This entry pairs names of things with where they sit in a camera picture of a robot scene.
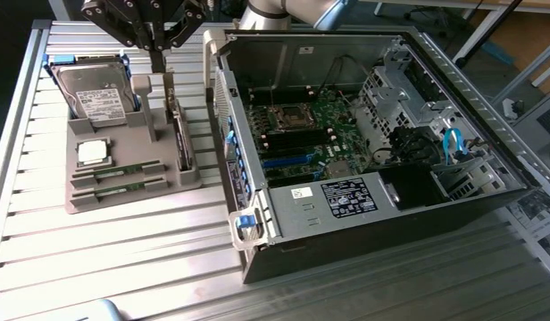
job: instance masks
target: aluminum extrusion table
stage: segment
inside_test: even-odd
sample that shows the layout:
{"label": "aluminum extrusion table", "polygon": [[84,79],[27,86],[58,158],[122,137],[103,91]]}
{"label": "aluminum extrusion table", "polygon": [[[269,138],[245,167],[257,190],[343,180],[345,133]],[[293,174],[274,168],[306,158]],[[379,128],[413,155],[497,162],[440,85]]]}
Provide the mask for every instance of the aluminum extrusion table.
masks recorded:
{"label": "aluminum extrusion table", "polygon": [[[251,285],[231,247],[229,210],[203,98],[202,32],[174,49],[202,189],[78,215],[63,210],[67,106],[47,54],[115,54],[92,24],[36,24],[0,144],[0,318],[75,320],[108,298],[143,320],[550,320],[550,275],[510,224],[465,229]],[[134,74],[150,60],[124,49]],[[158,82],[151,104],[162,104]]]}

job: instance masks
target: motherboard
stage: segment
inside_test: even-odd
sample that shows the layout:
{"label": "motherboard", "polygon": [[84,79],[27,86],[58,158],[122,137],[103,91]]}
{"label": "motherboard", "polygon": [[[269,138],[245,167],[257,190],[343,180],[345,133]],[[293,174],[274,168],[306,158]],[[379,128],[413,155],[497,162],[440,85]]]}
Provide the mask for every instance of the motherboard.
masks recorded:
{"label": "motherboard", "polygon": [[249,106],[247,120],[270,187],[361,174],[371,156],[347,101],[335,90],[297,104]]}

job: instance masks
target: green circuit board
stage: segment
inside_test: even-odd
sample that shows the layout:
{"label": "green circuit board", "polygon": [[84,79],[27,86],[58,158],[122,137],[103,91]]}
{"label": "green circuit board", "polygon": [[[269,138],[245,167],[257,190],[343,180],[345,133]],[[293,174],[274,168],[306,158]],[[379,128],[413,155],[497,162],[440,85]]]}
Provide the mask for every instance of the green circuit board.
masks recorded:
{"label": "green circuit board", "polygon": [[[282,118],[281,110],[295,108],[295,118]],[[367,168],[371,161],[366,140],[361,135],[347,103],[337,92],[323,89],[315,101],[299,104],[275,104],[270,106],[253,106],[247,109],[247,118],[255,143],[258,146],[262,165],[273,150],[265,148],[262,136],[282,132],[294,132],[301,135],[309,130],[329,131],[329,139],[323,144],[301,147],[305,155],[309,155],[309,163],[302,165],[263,167],[269,182],[283,181],[290,177],[313,175],[313,181],[337,178],[333,171],[337,168],[346,169],[345,176],[358,175]]]}

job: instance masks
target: blue pcie slot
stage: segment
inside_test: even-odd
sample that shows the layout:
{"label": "blue pcie slot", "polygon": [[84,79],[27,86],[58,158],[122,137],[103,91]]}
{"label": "blue pcie slot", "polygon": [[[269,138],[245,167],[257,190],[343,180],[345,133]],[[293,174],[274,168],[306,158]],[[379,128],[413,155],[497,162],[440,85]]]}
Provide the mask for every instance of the blue pcie slot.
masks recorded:
{"label": "blue pcie slot", "polygon": [[282,159],[270,159],[263,162],[265,169],[273,169],[274,167],[286,167],[293,165],[305,165],[311,162],[313,154],[282,158]]}

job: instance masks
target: warning label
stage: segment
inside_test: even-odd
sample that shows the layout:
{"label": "warning label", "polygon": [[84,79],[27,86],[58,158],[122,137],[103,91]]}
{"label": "warning label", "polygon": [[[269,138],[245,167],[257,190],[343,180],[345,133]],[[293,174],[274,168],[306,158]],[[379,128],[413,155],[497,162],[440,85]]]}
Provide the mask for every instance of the warning label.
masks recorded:
{"label": "warning label", "polygon": [[321,187],[334,217],[342,218],[378,209],[363,179],[329,183],[321,185]]}
{"label": "warning label", "polygon": [[124,118],[123,102],[118,89],[78,92],[78,97],[91,122]]}

